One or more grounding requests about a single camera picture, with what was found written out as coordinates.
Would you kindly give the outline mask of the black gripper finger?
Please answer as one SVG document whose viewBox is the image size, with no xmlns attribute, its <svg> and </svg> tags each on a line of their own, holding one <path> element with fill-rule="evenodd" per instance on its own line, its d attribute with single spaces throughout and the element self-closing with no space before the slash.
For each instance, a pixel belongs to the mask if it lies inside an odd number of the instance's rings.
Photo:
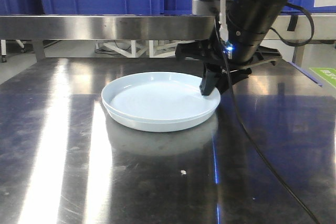
<svg viewBox="0 0 336 224">
<path fill-rule="evenodd" d="M 199 86 L 201 95 L 208 96 L 215 89 L 221 77 L 221 67 L 210 63 L 203 63 L 203 75 Z"/>
</svg>

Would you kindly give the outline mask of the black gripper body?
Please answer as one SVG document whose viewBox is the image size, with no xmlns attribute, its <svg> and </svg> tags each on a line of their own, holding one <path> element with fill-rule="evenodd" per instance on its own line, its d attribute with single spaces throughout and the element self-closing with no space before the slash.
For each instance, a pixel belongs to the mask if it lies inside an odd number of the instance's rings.
<svg viewBox="0 0 336 224">
<path fill-rule="evenodd" d="M 177 60 L 193 58 L 221 67 L 221 77 L 215 89 L 224 93 L 229 86 L 234 85 L 252 74 L 252 67 L 270 63 L 276 65 L 281 59 L 281 54 L 276 49 L 260 46 L 253 54 L 252 58 L 243 65 L 232 62 L 230 57 L 234 52 L 234 47 L 230 44 L 221 44 L 217 41 L 201 40 L 188 44 L 178 44 L 175 50 Z"/>
</svg>

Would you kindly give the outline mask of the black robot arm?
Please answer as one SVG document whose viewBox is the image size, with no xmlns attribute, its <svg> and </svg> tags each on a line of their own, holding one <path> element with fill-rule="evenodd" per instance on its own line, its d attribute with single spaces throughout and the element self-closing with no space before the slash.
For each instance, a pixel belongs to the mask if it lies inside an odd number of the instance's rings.
<svg viewBox="0 0 336 224">
<path fill-rule="evenodd" d="M 248 78 L 251 67 L 263 63 L 275 64 L 280 53 L 260 46 L 272 30 L 272 25 L 284 6 L 304 13 L 315 32 L 311 14 L 288 0 L 233 0 L 229 5 L 220 0 L 215 12 L 211 34 L 204 40 L 178 44 L 177 59 L 187 57 L 203 62 L 200 83 L 201 95 L 208 96 L 214 89 L 224 92 L 232 85 Z"/>
</svg>

